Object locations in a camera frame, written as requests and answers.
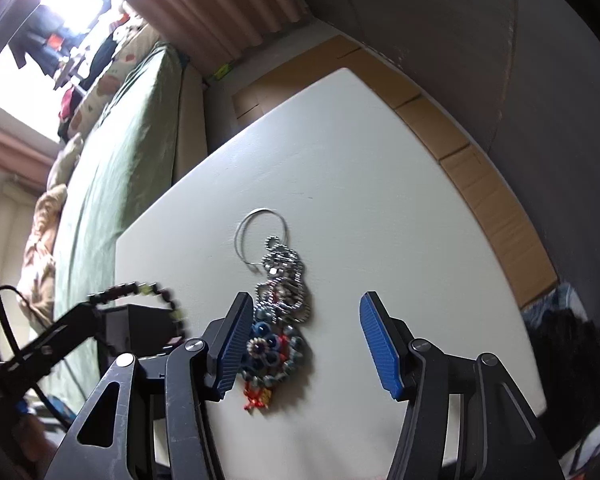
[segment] blue gripper pad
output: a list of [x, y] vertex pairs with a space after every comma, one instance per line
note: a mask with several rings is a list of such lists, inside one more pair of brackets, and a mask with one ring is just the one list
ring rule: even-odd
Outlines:
[[382, 387], [396, 400], [402, 400], [404, 383], [400, 375], [400, 355], [396, 346], [403, 342], [394, 333], [394, 340], [388, 330], [396, 332], [393, 321], [384, 310], [378, 295], [368, 292], [360, 299], [360, 325], [365, 333], [366, 344], [371, 350]]
[[226, 338], [226, 345], [221, 351], [219, 359], [218, 375], [216, 379], [216, 389], [221, 399], [224, 394], [234, 387], [235, 377], [240, 368], [240, 361], [247, 346], [247, 340], [251, 332], [253, 323], [253, 301], [249, 301], [242, 307], [238, 313], [237, 319], [231, 332]]

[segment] jewelry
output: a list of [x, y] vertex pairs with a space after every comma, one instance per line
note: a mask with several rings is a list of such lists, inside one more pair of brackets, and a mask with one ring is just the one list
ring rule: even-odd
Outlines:
[[[260, 213], [271, 213], [280, 218], [284, 227], [284, 241], [270, 236], [265, 241], [267, 253], [260, 263], [248, 262], [238, 247], [238, 236], [248, 222]], [[298, 253], [286, 245], [288, 227], [276, 211], [259, 208], [251, 211], [238, 225], [234, 235], [234, 249], [248, 266], [264, 268], [267, 279], [255, 287], [256, 305], [251, 336], [242, 356], [240, 375], [245, 381], [245, 410], [268, 408], [273, 389], [298, 371], [304, 362], [304, 339], [298, 327], [305, 322], [311, 309], [307, 301], [302, 274], [304, 264]]]

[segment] green bed sheet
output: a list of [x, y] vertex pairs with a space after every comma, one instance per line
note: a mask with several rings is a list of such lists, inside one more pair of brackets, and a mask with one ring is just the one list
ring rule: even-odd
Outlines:
[[[58, 319], [114, 284], [116, 240], [171, 186], [182, 67], [156, 44], [126, 78], [87, 138], [68, 186], [54, 248]], [[96, 343], [85, 341], [46, 379], [46, 390], [75, 413], [100, 374]]]

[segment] black cable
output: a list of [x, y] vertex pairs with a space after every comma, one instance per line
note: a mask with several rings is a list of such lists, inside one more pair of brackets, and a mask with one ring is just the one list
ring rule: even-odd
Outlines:
[[[0, 296], [0, 325], [2, 326], [2, 330], [4, 332], [4, 336], [7, 338], [7, 342], [13, 352], [16, 360], [24, 366], [24, 360], [22, 359], [22, 354], [20, 352], [20, 348], [18, 346], [18, 342], [16, 341], [15, 336], [13, 335], [13, 330], [11, 329], [11, 325], [9, 324], [9, 318], [7, 317], [7, 313], [4, 309], [4, 304], [2, 303], [2, 297]], [[68, 421], [62, 413], [58, 411], [58, 409], [51, 403], [51, 401], [46, 397], [43, 391], [40, 389], [37, 383], [33, 383], [33, 391], [35, 391], [36, 395], [40, 399], [40, 401], [46, 406], [58, 422], [64, 427], [66, 431], [71, 427], [71, 422]]]
[[[35, 317], [36, 321], [38, 323], [40, 323], [40, 326], [42, 328], [49, 328], [49, 325], [45, 322], [44, 319], [42, 319], [42, 316], [40, 316], [40, 314], [37, 313], [35, 311], [35, 309], [33, 309], [31, 307], [31, 304], [29, 303], [29, 300], [27, 298], [25, 298], [24, 295], [17, 288], [15, 288], [13, 285], [1, 285], [0, 286], [0, 290], [10, 290], [12, 292], [15, 292], [20, 297], [20, 299], [25, 303], [25, 305], [27, 305], [27, 310], [29, 311], [30, 314], [33, 314], [33, 317]], [[72, 380], [74, 381], [75, 387], [78, 388], [78, 391], [80, 391], [80, 394], [81, 394], [82, 398], [86, 401], [87, 398], [88, 398], [88, 396], [84, 392], [84, 390], [82, 389], [82, 387], [80, 386], [80, 383], [78, 382], [78, 378], [74, 374], [74, 371], [69, 366], [69, 363], [66, 361], [66, 359], [62, 359], [62, 362], [64, 363], [64, 366], [66, 366], [66, 370], [69, 372], [69, 375], [71, 376]]]

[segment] metal ring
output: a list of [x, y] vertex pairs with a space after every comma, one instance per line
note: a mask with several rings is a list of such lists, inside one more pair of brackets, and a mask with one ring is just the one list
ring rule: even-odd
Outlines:
[[278, 218], [280, 218], [280, 221], [282, 222], [282, 227], [283, 227], [283, 240], [282, 243], [284, 245], [287, 245], [288, 242], [288, 226], [286, 225], [286, 220], [283, 218], [283, 216], [278, 213], [277, 211], [274, 211], [273, 209], [269, 209], [268, 207], [259, 207], [257, 209], [254, 209], [253, 211], [251, 211], [250, 213], [247, 214], [247, 216], [245, 216], [242, 221], [238, 224], [238, 227], [235, 230], [234, 233], [234, 250], [235, 250], [235, 254], [238, 256], [238, 258], [240, 258], [241, 262], [248, 265], [248, 266], [257, 266], [260, 264], [260, 262], [248, 262], [247, 259], [244, 257], [244, 248], [243, 248], [243, 242], [244, 242], [244, 236], [242, 236], [241, 238], [241, 244], [240, 247], [238, 247], [238, 236], [240, 235], [240, 232], [244, 233], [244, 230], [247, 227], [247, 224], [253, 220], [253, 218], [255, 218], [257, 215], [261, 214], [261, 213], [271, 213], [272, 215], [277, 216]]

